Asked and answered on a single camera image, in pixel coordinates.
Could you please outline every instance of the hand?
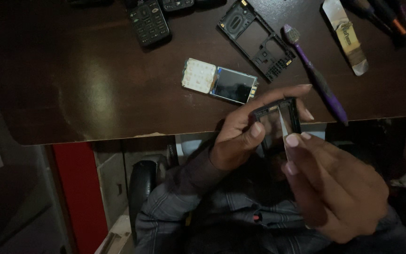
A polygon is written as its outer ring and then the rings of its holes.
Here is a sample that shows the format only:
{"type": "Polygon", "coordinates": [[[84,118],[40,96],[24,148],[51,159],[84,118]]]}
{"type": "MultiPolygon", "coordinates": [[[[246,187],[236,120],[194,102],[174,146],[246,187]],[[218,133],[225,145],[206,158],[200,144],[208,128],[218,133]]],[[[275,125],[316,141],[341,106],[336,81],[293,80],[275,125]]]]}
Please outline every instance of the hand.
{"type": "Polygon", "coordinates": [[[337,243],[373,234],[388,188],[372,166],[307,133],[286,137],[282,166],[305,222],[337,243]]]}
{"type": "MultiPolygon", "coordinates": [[[[311,86],[301,84],[274,89],[230,113],[211,150],[209,158],[212,164],[220,170],[234,170],[244,164],[256,147],[261,144],[265,135],[264,126],[261,123],[256,122],[249,126],[249,114],[273,101],[285,97],[306,95],[311,86]]],[[[302,120],[314,120],[301,99],[297,99],[296,104],[302,120]]]]}

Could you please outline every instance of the person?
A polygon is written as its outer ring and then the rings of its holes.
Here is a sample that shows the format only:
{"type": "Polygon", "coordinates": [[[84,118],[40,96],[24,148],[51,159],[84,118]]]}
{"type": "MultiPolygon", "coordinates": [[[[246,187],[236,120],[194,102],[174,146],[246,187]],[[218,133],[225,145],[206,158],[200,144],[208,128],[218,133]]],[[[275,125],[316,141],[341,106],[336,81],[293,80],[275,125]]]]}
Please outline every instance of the person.
{"type": "Polygon", "coordinates": [[[309,121],[300,97],[310,89],[274,89],[249,101],[226,117],[212,147],[168,170],[137,216],[136,253],[406,253],[406,228],[372,166],[308,133],[285,138],[280,169],[255,156],[265,129],[249,126],[249,114],[297,97],[309,121]]]}

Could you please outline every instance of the phone keypad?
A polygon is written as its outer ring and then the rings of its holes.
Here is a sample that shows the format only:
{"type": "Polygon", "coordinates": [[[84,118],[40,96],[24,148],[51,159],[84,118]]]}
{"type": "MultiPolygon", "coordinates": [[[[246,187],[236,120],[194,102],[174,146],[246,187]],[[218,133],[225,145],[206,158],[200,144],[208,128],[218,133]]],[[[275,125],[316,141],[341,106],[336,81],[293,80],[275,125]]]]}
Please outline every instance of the phone keypad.
{"type": "Polygon", "coordinates": [[[183,9],[194,5],[194,0],[162,0],[165,11],[183,9]]]}
{"type": "Polygon", "coordinates": [[[157,0],[144,2],[131,10],[129,17],[143,46],[157,42],[170,34],[157,0]]]}

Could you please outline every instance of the toothbrush bristles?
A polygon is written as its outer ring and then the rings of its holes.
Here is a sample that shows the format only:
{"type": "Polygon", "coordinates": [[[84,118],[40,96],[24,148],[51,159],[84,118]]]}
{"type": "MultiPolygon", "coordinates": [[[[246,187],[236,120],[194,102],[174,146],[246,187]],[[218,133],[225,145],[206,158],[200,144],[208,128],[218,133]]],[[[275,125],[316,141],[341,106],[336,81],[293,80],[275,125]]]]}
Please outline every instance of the toothbrush bristles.
{"type": "Polygon", "coordinates": [[[297,31],[297,29],[292,28],[290,25],[285,24],[283,26],[283,30],[285,32],[285,36],[289,43],[294,44],[299,40],[300,33],[297,31]]]}

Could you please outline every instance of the fingernail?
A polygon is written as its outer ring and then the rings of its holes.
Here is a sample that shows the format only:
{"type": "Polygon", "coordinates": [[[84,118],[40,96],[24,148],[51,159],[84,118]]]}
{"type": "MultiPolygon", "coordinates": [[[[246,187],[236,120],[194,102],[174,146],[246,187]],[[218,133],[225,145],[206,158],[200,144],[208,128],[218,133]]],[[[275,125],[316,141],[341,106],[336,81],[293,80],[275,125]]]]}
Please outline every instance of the fingernail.
{"type": "Polygon", "coordinates": [[[312,86],[313,86],[313,84],[298,84],[298,86],[312,87],[312,86]]]}
{"type": "Polygon", "coordinates": [[[289,136],[286,137],[286,143],[290,146],[290,147],[296,147],[299,145],[299,139],[297,137],[297,134],[290,134],[289,136]]]}
{"type": "Polygon", "coordinates": [[[257,137],[261,133],[261,128],[257,123],[253,124],[250,133],[253,137],[257,137]]]}
{"type": "Polygon", "coordinates": [[[299,170],[297,169],[296,164],[293,161],[288,161],[286,163],[286,171],[288,172],[288,174],[290,175],[296,175],[299,173],[299,170]]]}
{"type": "Polygon", "coordinates": [[[310,118],[311,120],[314,120],[313,115],[308,111],[308,109],[306,108],[305,110],[306,110],[306,113],[308,114],[309,118],[310,118]]]}
{"type": "Polygon", "coordinates": [[[300,134],[303,138],[305,138],[305,139],[310,139],[311,138],[311,135],[309,135],[308,133],[306,133],[306,132],[302,132],[302,134],[300,134]]]}

